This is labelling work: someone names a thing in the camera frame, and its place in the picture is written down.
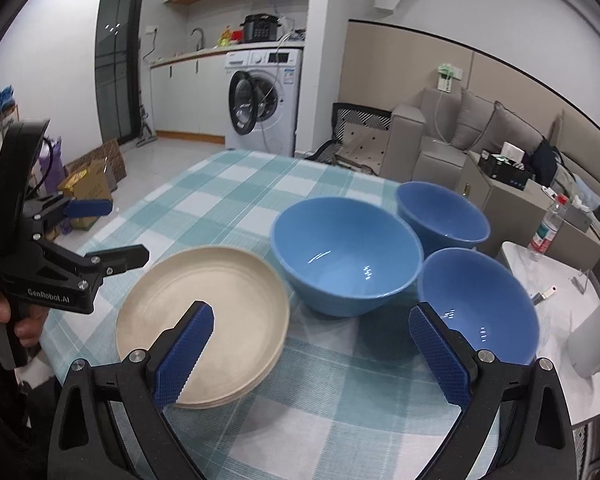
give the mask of washing machine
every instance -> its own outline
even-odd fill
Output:
[[[226,55],[229,117],[225,146],[294,156],[302,50],[237,50]]]

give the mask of checkered tablecloth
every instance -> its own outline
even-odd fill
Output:
[[[90,316],[52,311],[42,346],[61,380],[78,357],[117,362],[118,309],[155,262],[203,244],[237,246],[279,268],[269,245],[275,217],[312,196],[365,200],[395,212],[397,184],[374,176],[258,152],[222,152],[158,188],[94,234],[82,253],[144,244],[149,264],[107,278]],[[415,478],[459,409],[446,403],[408,335],[402,301],[360,318],[327,319],[288,286],[291,320],[279,362],[253,392],[221,408],[166,416],[209,480]],[[116,416],[131,457],[150,470],[128,420]],[[492,428],[470,478],[497,446]]]

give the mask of tile floor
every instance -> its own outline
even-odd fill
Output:
[[[187,168],[222,150],[224,146],[221,144],[165,138],[140,148],[132,145],[125,149],[123,146],[126,178],[118,183],[118,189],[112,193],[112,213],[100,218],[88,231],[73,231],[66,236],[59,236],[56,243],[71,251],[77,251],[96,232],[142,197]]]

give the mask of white side table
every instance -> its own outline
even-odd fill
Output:
[[[584,295],[580,294],[571,283],[572,277],[578,275],[576,269],[547,256],[534,262],[526,248],[512,242],[502,244],[499,259],[509,267],[529,296],[556,286],[556,292],[548,300],[536,305],[540,322],[537,356],[554,362],[572,426],[580,426],[600,415],[600,373],[586,380],[581,378],[566,353],[569,334],[600,304],[592,283],[587,283]]]

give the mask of table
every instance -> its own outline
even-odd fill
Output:
[[[489,220],[491,235],[478,250],[495,258],[505,241],[526,247],[554,201],[533,180],[519,190],[489,178],[478,167],[479,159],[477,153],[468,153],[456,192],[465,193]],[[564,222],[547,255],[571,267],[590,270],[600,258],[600,241],[591,229],[585,234]]]
[[[258,152],[222,152],[158,188],[85,244],[81,253],[144,244],[150,267],[178,251],[226,244],[253,251],[277,268],[269,228],[306,197],[339,195],[395,212],[395,182],[306,160]],[[118,309],[146,272],[107,278],[94,313],[52,311],[42,346],[60,380],[78,357],[92,365],[118,361]],[[446,403],[409,337],[400,302],[366,316],[326,318],[307,309],[288,286],[291,319],[279,362],[250,394],[220,408],[165,410],[184,447],[214,479],[415,478],[459,414]],[[148,468],[116,417],[139,470]],[[497,446],[498,425],[470,478],[480,478]]]
[[[501,258],[530,296],[557,287],[548,299],[536,305],[540,322],[538,357],[554,362],[567,400],[571,425],[576,427],[600,415],[600,374],[585,380],[571,366],[565,343],[600,304],[593,284],[589,282],[584,295],[571,283],[578,271],[542,256],[534,262],[528,251],[511,242],[502,244]]]

